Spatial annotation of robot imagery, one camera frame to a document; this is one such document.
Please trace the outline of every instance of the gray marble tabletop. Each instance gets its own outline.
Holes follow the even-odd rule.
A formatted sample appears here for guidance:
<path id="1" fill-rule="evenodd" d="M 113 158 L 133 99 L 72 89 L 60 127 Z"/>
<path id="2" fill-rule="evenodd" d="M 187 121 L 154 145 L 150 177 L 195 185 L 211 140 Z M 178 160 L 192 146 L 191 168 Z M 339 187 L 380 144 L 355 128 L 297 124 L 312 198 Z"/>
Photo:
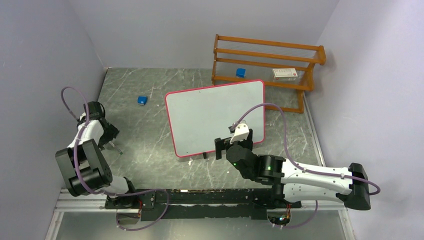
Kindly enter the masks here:
<path id="1" fill-rule="evenodd" d="M 208 159 L 175 155 L 164 97 L 210 86 L 211 74 L 210 69 L 108 69 L 98 101 L 106 109 L 106 119 L 120 130 L 114 143 L 123 154 L 111 147 L 102 151 L 114 175 L 129 178 L 136 188 L 268 188 L 243 179 L 225 155 L 220 160 L 213 154 Z M 147 104 L 138 105 L 138 96 L 148 96 Z M 297 104 L 294 91 L 281 88 L 267 87 L 265 98 L 280 106 Z M 265 140 L 253 152 L 285 157 L 280 113 L 267 110 L 265 117 Z M 290 155 L 295 161 L 318 165 L 307 116 L 287 112 L 286 119 Z"/>

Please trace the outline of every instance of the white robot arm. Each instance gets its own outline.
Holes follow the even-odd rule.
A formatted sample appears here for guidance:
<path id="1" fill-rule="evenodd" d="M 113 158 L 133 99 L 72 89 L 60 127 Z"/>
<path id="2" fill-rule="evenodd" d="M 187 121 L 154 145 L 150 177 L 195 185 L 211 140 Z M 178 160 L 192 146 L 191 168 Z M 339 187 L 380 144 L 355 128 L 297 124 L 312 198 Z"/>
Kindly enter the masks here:
<path id="1" fill-rule="evenodd" d="M 112 175 L 108 164 L 100 152 L 105 144 L 111 144 L 112 147 L 122 154 L 121 150 L 116 148 L 111 142 L 111 140 L 117 137 L 119 130 L 105 119 L 105 111 L 101 108 L 99 102 L 89 102 L 88 112 L 90 120 L 87 126 L 84 127 L 86 121 L 85 113 L 80 116 L 77 124 L 77 133 L 83 131 L 78 141 L 77 152 L 78 167 L 80 168 L 84 182 L 95 191 L 104 190 L 112 194 L 133 193 L 135 189 L 132 183 L 125 177 Z M 90 194 L 81 185 L 73 164 L 73 149 L 77 137 L 78 134 L 67 148 L 57 151 L 55 155 L 66 188 L 74 197 Z M 113 195 L 109 196 L 109 198 L 118 200 L 118 198 Z M 128 204 L 129 203 L 121 202 L 123 206 Z"/>
<path id="2" fill-rule="evenodd" d="M 253 131 L 245 121 L 240 122 L 233 133 L 232 137 L 215 139 L 216 159 L 220 159 L 221 151 L 226 150 L 226 159 L 243 178 L 272 186 L 274 200 L 288 203 L 325 200 L 344 203 L 347 208 L 356 210 L 371 208 L 368 184 L 349 178 L 355 176 L 367 180 L 362 165 L 323 167 L 291 162 L 280 156 L 256 155 L 252 152 Z"/>

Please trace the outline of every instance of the blue cube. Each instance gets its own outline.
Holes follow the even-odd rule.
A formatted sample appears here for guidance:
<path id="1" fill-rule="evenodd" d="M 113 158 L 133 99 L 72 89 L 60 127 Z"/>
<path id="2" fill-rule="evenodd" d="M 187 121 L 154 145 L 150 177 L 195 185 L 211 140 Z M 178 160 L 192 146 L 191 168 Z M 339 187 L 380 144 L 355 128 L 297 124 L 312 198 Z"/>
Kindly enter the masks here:
<path id="1" fill-rule="evenodd" d="M 145 105 L 147 103 L 147 96 L 138 96 L 137 103 Z"/>
<path id="2" fill-rule="evenodd" d="M 245 78 L 245 74 L 246 74 L 246 69 L 244 68 L 237 68 L 237 70 L 235 71 L 235 75 L 239 78 Z"/>

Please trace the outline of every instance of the white box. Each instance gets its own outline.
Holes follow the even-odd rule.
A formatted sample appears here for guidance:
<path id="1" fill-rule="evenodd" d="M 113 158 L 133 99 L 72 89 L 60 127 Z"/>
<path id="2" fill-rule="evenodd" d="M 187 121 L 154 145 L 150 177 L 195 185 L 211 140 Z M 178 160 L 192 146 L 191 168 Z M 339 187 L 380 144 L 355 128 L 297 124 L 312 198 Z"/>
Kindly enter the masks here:
<path id="1" fill-rule="evenodd" d="M 298 79 L 298 73 L 294 68 L 274 68 L 274 81 L 296 81 Z"/>

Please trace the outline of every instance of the whiteboard red border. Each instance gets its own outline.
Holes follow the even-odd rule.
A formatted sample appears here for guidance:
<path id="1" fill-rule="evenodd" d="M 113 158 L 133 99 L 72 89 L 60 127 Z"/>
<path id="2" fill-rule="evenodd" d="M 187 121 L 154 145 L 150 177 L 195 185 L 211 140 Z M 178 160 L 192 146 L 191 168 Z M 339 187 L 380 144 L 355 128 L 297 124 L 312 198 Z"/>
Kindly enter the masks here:
<path id="1" fill-rule="evenodd" d="M 170 92 L 168 92 L 165 95 L 164 100 L 165 100 L 166 114 L 168 116 L 168 123 L 169 123 L 169 128 L 170 128 L 170 131 L 171 131 L 172 145 L 173 145 L 173 150 L 175 152 L 175 155 L 177 157 L 179 157 L 179 158 L 187 158 L 187 157 L 191 157 L 191 156 L 196 156 L 196 155 L 203 154 L 203 152 L 189 154 L 189 155 L 184 155 L 184 156 L 179 156 L 177 154 L 177 149 L 175 148 L 174 134 L 173 134 L 173 131 L 172 131 L 172 124 L 171 124 L 171 119 L 170 119 L 170 113 L 168 111 L 168 102 L 167 102 L 168 95 L 177 94 L 177 93 L 183 93 L 183 92 L 191 92 L 191 91 L 196 91 L 196 90 L 200 90 L 200 89 L 211 89 L 211 88 L 219 88 L 219 87 L 222 87 L 222 86 L 251 83 L 251 82 L 261 82 L 262 83 L 262 87 L 263 87 L 263 99 L 262 99 L 262 101 L 265 103 L 265 83 L 261 79 L 250 80 L 250 81 L 242 81 L 242 82 L 234 82 L 234 83 L 227 83 L 227 84 L 220 84 L 220 85 L 215 85 L 215 86 L 204 86 L 204 87 L 198 87 L 198 88 L 192 88 L 192 89 L 185 89 L 185 90 L 170 91 Z M 264 106 L 263 107 L 263 139 L 261 141 L 254 142 L 254 144 L 260 144 L 260 143 L 262 143 L 265 140 L 265 125 L 266 125 L 265 122 L 266 122 L 266 119 L 265 119 L 265 106 Z M 207 151 L 206 153 L 213 153 L 213 152 L 215 152 L 215 150 Z"/>

